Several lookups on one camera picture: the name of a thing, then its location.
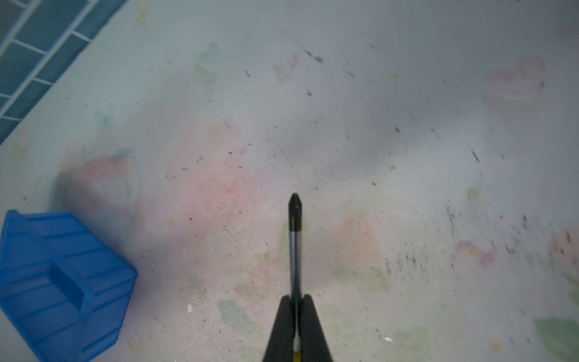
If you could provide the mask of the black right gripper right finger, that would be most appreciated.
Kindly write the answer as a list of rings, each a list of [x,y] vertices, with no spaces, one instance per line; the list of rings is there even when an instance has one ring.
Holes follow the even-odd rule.
[[[314,301],[304,295],[300,309],[301,356],[304,362],[333,362]]]

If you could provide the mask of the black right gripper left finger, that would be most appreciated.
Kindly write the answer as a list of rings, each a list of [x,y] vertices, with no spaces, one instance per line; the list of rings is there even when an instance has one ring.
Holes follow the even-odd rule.
[[[291,298],[280,300],[277,315],[265,350],[263,362],[292,362],[295,334],[294,312]]]

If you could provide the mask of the black and yellow screwdriver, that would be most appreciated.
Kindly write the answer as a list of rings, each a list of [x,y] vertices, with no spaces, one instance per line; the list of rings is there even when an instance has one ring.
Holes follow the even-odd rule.
[[[293,361],[300,361],[302,338],[300,334],[301,291],[301,239],[302,239],[302,203],[297,193],[293,193],[288,205],[289,226],[289,265],[290,265],[290,298],[294,313]]]

